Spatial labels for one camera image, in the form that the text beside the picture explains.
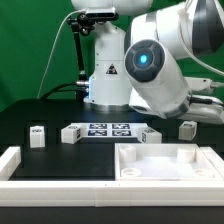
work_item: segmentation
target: white block with black markings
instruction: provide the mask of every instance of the white block with black markings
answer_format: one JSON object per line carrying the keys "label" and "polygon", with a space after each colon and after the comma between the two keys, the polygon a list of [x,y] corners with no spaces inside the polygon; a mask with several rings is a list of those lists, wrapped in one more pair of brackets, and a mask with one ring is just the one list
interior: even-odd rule
{"label": "white block with black markings", "polygon": [[61,142],[74,144],[85,134],[86,127],[82,123],[71,123],[61,130]]}
{"label": "white block with black markings", "polygon": [[191,141],[197,133],[197,122],[184,121],[179,127],[179,139]]}
{"label": "white block with black markings", "polygon": [[151,127],[137,129],[138,141],[142,143],[161,143],[162,134]]}
{"label": "white block with black markings", "polygon": [[43,126],[30,127],[30,148],[45,147],[45,132]]}

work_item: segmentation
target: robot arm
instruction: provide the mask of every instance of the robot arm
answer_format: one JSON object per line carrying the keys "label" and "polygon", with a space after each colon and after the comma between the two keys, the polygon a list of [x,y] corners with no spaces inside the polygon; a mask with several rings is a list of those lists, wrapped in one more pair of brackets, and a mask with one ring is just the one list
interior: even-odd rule
{"label": "robot arm", "polygon": [[130,106],[162,118],[224,123],[222,102],[194,96],[176,59],[215,52],[224,42],[217,0],[193,0],[133,20],[125,37],[125,68],[135,90]]}
{"label": "robot arm", "polygon": [[140,15],[147,11],[153,0],[71,0],[77,9],[115,7],[119,15]]}

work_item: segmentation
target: black table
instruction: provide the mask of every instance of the black table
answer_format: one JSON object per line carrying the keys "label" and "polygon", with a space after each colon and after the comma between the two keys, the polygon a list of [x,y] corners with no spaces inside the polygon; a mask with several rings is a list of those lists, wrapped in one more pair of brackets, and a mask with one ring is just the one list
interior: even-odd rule
{"label": "black table", "polygon": [[[0,153],[8,146],[19,145],[22,149],[22,163],[11,180],[114,180],[114,144],[134,143],[137,139],[83,138],[75,145],[62,144],[61,129],[80,122],[147,123],[162,133],[163,143],[196,143],[211,146],[224,155],[221,125],[199,123],[196,137],[187,142],[178,140],[181,120],[162,120],[134,111],[91,111],[73,100],[22,100],[0,113]],[[44,149],[29,147],[29,128],[35,125],[45,127]],[[0,221],[4,224],[223,223],[223,218],[223,207],[0,208]]]}

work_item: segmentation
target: warning label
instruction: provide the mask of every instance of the warning label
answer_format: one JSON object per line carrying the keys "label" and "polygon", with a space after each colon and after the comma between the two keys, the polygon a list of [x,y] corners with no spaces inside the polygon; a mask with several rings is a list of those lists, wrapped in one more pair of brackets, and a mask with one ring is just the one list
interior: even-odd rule
{"label": "warning label", "polygon": [[106,74],[111,74],[111,75],[117,75],[116,68],[114,67],[113,64],[111,64],[110,68],[107,70]]}

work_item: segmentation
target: green screen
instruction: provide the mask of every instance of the green screen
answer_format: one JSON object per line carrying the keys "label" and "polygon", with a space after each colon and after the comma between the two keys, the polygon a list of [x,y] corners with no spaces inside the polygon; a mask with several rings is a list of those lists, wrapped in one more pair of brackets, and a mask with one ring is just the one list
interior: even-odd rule
{"label": "green screen", "polygon": [[[149,11],[175,5],[177,0],[154,0]],[[70,0],[0,1],[0,111],[21,99],[37,98],[41,80],[58,28],[68,13],[74,11]],[[132,18],[121,16],[114,24],[127,30]],[[84,65],[88,76],[94,71],[94,37],[81,37]],[[224,71],[224,47],[206,63]],[[197,65],[192,59],[180,60],[185,76],[224,79]],[[42,94],[53,87],[78,79],[73,34],[64,25],[50,64]],[[215,96],[224,100],[224,89]],[[55,94],[51,98],[75,98],[74,93]]]}

